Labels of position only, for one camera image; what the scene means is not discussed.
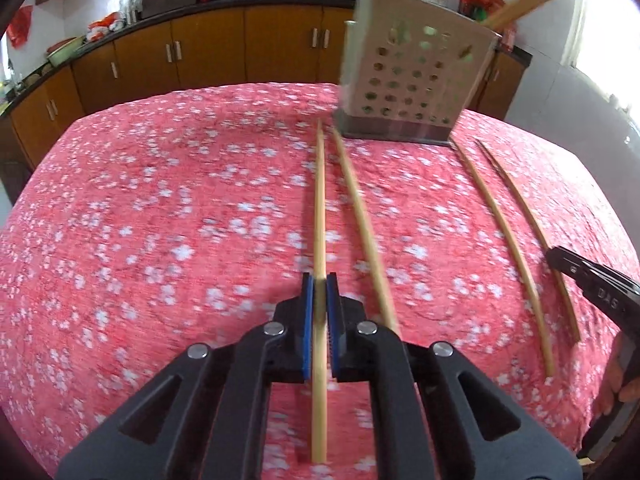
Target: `black countertop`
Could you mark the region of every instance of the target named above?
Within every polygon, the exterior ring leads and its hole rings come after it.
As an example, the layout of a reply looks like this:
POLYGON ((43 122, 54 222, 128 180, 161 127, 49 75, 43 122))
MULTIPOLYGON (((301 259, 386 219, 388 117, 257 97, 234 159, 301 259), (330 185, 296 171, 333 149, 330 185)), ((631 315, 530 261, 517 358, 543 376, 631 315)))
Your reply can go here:
MULTIPOLYGON (((162 14, 158 14, 157 16, 153 16, 151 18, 146 18, 144 20, 140 20, 139 22, 129 25, 128 27, 123 28, 118 32, 113 32, 108 36, 105 36, 101 40, 94 41, 93 43, 85 43, 81 48, 76 50, 76 52, 67 59, 64 63, 59 66, 49 70, 46 74, 42 75, 36 82, 31 84, 26 90, 18 94, 5 108, 2 113, 0 113, 0 118, 8 116, 11 111, 17 107, 20 102, 22 102, 31 92, 33 92, 38 86, 43 84, 47 79, 53 76, 58 70, 64 68, 65 66, 70 65, 74 60, 79 57, 84 56, 84 54, 88 54, 92 50, 103 46, 111 41, 117 40, 127 34, 135 32, 145 27, 151 27, 152 25, 157 25, 158 23, 166 22, 167 20, 174 20, 176 18, 182 18, 183 16, 189 16, 190 14, 197 14, 198 12, 206 12, 207 10, 219 10, 219 9, 228 9, 229 7, 248 7, 255 5, 314 5, 314 6, 325 6, 325 7, 340 7, 343 9, 353 9, 355 6, 355 0, 210 0, 206 3, 196 4, 188 7, 182 7, 180 9, 170 10, 169 12, 164 12, 162 14)), ((520 49, 519 47, 514 47, 513 52, 506 51, 503 47, 498 47, 500 52, 504 52, 509 56, 516 59, 518 62, 522 63, 524 66, 528 67, 531 63, 531 54, 520 49)))

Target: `pink floral tablecloth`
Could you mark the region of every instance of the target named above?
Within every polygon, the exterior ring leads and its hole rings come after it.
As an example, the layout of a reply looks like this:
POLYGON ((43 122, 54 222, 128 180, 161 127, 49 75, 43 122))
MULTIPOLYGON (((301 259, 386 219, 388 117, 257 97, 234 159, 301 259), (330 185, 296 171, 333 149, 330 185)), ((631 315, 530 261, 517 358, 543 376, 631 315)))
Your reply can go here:
MULTIPOLYGON (((235 342, 311 270, 316 122, 332 85, 173 92, 77 121, 0 232, 0 400, 50 472, 190 343, 235 342)), ((615 330, 569 284, 583 342, 535 236, 476 147, 526 192, 553 244, 635 278, 633 247, 572 154, 473 112, 454 136, 506 212, 541 291, 558 362, 545 379, 536 324, 503 234, 450 148, 348 140, 405 340, 445 339, 577 448, 615 330)), ((376 301, 327 135, 327 267, 376 301)), ((368 389, 329 382, 329 460, 310 466, 306 386, 273 389, 265 478, 373 478, 368 389)))

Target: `human hand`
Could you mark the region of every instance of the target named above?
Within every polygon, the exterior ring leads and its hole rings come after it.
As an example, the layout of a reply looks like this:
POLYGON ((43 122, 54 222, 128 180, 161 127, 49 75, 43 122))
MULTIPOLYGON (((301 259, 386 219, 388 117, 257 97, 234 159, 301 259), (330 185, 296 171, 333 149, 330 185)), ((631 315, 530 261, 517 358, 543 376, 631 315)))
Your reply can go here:
POLYGON ((600 391, 593 401, 592 424, 599 416, 609 415, 609 413, 611 413, 616 400, 615 394, 618 394, 620 402, 631 402, 632 400, 640 399, 640 378, 635 378, 630 381, 629 384, 626 384, 624 388, 622 387, 624 372, 618 362, 622 349, 622 340, 623 333, 619 332, 613 340, 611 355, 609 356, 609 361, 604 371, 600 391))

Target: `chopstick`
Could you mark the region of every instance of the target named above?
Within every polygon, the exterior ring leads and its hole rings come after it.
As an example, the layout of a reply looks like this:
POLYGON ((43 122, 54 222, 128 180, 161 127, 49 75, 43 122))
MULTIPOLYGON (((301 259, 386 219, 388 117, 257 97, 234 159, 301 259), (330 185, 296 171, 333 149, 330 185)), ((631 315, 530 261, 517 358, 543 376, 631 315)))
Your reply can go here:
POLYGON ((500 229, 504 233, 505 240, 507 241, 507 245, 509 250, 516 260, 516 264, 518 266, 518 270, 520 271, 520 275, 524 281, 524 286, 527 291, 527 295, 529 297, 529 301, 531 303, 531 307, 533 309, 533 315, 536 318, 536 324, 538 326, 538 332, 540 333, 540 343, 542 347, 542 356, 545 364, 545 373, 547 377, 552 377, 556 373, 556 362, 554 359, 553 351, 551 348, 551 338, 548 332, 548 329, 545 324, 545 316, 542 313, 542 305, 540 304, 540 296, 538 295, 538 288, 536 287, 536 283, 533 281, 533 276, 531 274, 531 270, 529 269, 529 265, 527 264, 520 248, 518 246, 518 242, 516 241, 516 237, 511 230, 507 219, 504 217, 500 206, 498 206, 495 198, 491 194, 491 191, 487 187, 486 183, 476 170, 475 165, 471 162, 471 160, 466 156, 466 153, 460 148, 458 143, 450 138, 451 143, 455 147, 458 152, 458 156, 462 161, 462 164, 466 167, 467 171, 471 174, 471 177, 478 186, 480 193, 484 197, 485 202, 489 206, 489 209, 494 214, 500 229))
MULTIPOLYGON (((542 251, 546 253, 549 250, 549 243, 546 239, 545 232, 536 220, 536 217, 533 215, 533 211, 531 211, 531 208, 527 204, 527 201, 524 199, 517 184, 513 181, 511 175, 509 175, 509 173, 505 171, 500 162, 498 162, 494 154, 491 153, 484 142, 482 142, 482 140, 480 139, 476 139, 476 143, 478 144, 478 146, 480 146, 480 149, 484 153, 484 156, 489 160, 491 165, 495 168, 495 171, 497 171, 501 179, 511 191, 512 195, 516 199, 516 202, 518 202, 518 205, 520 206, 520 209, 522 210, 525 218, 535 232, 536 238, 538 238, 538 242, 540 243, 540 248, 542 248, 542 251)), ((564 279, 562 278, 562 274, 553 269, 552 273, 556 279, 556 283, 558 284, 558 290, 560 291, 560 296, 562 297, 562 302, 564 303, 566 313, 569 318, 569 326, 571 328, 574 341, 579 343, 581 341, 580 327, 578 327, 578 320, 575 317, 574 304, 571 301, 571 297, 569 297, 569 291, 566 288, 564 279)))
POLYGON ((326 245, 324 212, 324 131, 316 131, 316 205, 314 225, 314 318, 311 375, 311 461, 326 462, 326 245))
POLYGON ((355 176, 355 171, 347 150, 344 147, 344 141, 341 134, 334 128, 334 139, 338 147, 338 157, 340 158, 340 165, 342 167, 342 174, 353 202, 353 211, 358 221, 358 227, 360 229, 360 237, 362 238, 362 245, 364 252, 369 263, 369 269, 371 272, 371 278, 373 279, 373 287, 376 290, 378 296, 378 305, 380 307, 380 314, 382 314, 382 321, 385 326, 393 330, 398 336, 400 335, 400 327, 398 325, 398 316, 396 316, 396 309, 391 297, 391 290, 389 288, 389 282, 386 278, 385 267, 378 253, 378 245, 373 234, 373 227, 371 220, 367 213, 367 207, 364 204, 364 200, 360 196, 360 190, 358 189, 358 180, 355 176))
POLYGON ((491 30, 502 30, 510 23, 516 22, 521 17, 543 6, 548 1, 550 0, 514 0, 496 10, 480 24, 491 30))

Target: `red plastic bag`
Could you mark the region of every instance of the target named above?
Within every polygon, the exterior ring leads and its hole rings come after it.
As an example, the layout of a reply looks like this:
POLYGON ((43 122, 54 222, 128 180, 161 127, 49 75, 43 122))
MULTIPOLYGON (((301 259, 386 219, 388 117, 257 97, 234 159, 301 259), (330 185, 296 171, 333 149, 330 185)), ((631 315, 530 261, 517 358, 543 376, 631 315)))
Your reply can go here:
POLYGON ((33 6, 27 5, 20 7, 15 13, 14 18, 6 28, 6 35, 11 41, 13 48, 20 48, 29 38, 29 29, 31 28, 31 13, 33 12, 33 6))

